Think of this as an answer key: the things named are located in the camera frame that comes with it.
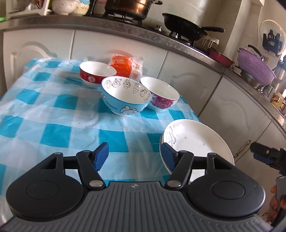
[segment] white plate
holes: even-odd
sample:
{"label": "white plate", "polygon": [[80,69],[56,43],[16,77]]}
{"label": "white plate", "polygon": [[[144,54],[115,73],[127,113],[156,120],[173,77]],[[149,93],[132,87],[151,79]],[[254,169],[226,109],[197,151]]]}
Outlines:
{"label": "white plate", "polygon": [[[162,143],[168,143],[176,151],[190,151],[195,156],[206,157],[208,153],[214,152],[234,165],[232,153],[225,141],[214,130],[197,121],[179,119],[171,122],[162,135],[160,144]],[[190,181],[203,175],[204,170],[193,170]]]}
{"label": "white plate", "polygon": [[[164,160],[163,160],[162,154],[161,154],[161,144],[163,143],[162,137],[163,137],[163,134],[162,134],[161,137],[160,137],[160,146],[159,146],[160,157],[161,157],[161,160],[162,160],[162,162],[163,162],[165,168],[166,168],[167,171],[171,174],[172,172],[168,169],[166,163],[165,163]],[[201,176],[204,176],[204,169],[193,170],[193,171],[192,171],[192,174],[191,174],[191,178],[190,178],[189,183],[191,183],[192,181],[194,181],[195,179],[197,179],[197,178],[199,178],[199,177],[201,177]]]}

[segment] finger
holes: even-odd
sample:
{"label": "finger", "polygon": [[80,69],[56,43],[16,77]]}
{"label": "finger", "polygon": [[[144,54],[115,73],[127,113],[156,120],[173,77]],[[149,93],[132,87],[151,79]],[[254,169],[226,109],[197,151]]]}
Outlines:
{"label": "finger", "polygon": [[276,193],[276,191],[277,191],[277,187],[276,187],[276,185],[274,185],[274,186],[270,189],[270,192],[271,192],[271,193]]}
{"label": "finger", "polygon": [[278,204],[279,204],[279,202],[278,202],[278,200],[276,199],[276,196],[274,195],[272,198],[271,198],[271,200],[270,200],[270,202],[269,202],[269,205],[270,205],[270,207],[272,208],[272,209],[277,209],[277,207],[278,207]]}
{"label": "finger", "polygon": [[274,211],[272,216],[271,216],[271,222],[274,222],[275,218],[277,217],[277,211]]}
{"label": "finger", "polygon": [[272,208],[271,207],[269,207],[269,211],[268,211],[268,214],[267,214],[267,221],[271,221],[271,218],[272,218]]}
{"label": "finger", "polygon": [[286,199],[283,199],[280,203],[282,209],[286,209]]}
{"label": "finger", "polygon": [[274,210],[270,207],[267,214],[267,221],[272,221],[272,217],[275,213],[277,213],[277,210]]}

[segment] cabinet door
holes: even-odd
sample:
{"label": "cabinet door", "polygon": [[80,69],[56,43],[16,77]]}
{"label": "cabinet door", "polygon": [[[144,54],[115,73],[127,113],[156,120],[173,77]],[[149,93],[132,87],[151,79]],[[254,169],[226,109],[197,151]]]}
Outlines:
{"label": "cabinet door", "polygon": [[[257,142],[278,150],[286,148],[286,139],[273,122],[271,122]],[[258,215],[262,219],[266,218],[269,210],[269,202],[273,196],[270,193],[270,189],[275,185],[275,179],[280,176],[279,171],[254,159],[253,153],[250,150],[235,163],[235,166],[255,179],[265,189],[265,203]]]}
{"label": "cabinet door", "polygon": [[23,73],[34,58],[69,59],[74,30],[25,29],[4,32],[3,56],[7,88]]}
{"label": "cabinet door", "polygon": [[108,64],[114,54],[143,56],[143,74],[157,78],[167,51],[132,39],[76,30],[72,59],[94,60]]}
{"label": "cabinet door", "polygon": [[[223,138],[233,155],[248,140],[256,141],[271,122],[244,92],[225,78],[219,83],[199,119]],[[234,160],[237,161],[249,146]]]}
{"label": "cabinet door", "polygon": [[220,77],[220,74],[197,62],[168,52],[158,78],[172,84],[198,115]]}

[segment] gray ribbed base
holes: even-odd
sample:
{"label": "gray ribbed base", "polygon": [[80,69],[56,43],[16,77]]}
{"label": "gray ribbed base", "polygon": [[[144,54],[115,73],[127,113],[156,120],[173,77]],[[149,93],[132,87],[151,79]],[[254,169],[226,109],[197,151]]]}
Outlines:
{"label": "gray ribbed base", "polygon": [[48,222],[11,219],[6,232],[268,232],[271,226],[254,215],[239,221],[208,218],[193,209],[181,192],[159,182],[111,182],[89,192],[71,214]]}

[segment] plastic tablecloth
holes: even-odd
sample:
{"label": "plastic tablecloth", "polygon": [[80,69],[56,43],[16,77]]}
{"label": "plastic tablecloth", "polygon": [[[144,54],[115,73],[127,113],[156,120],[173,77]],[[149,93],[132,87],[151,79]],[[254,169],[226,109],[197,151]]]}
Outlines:
{"label": "plastic tablecloth", "polygon": [[[35,59],[0,101],[0,224],[12,214],[5,200],[8,186],[54,152],[73,156],[109,144],[99,171],[108,184],[117,181],[161,181],[164,167],[159,140],[176,119],[199,121],[181,97],[169,110],[120,117],[79,76],[80,61]],[[77,170],[66,174],[79,180]]]}

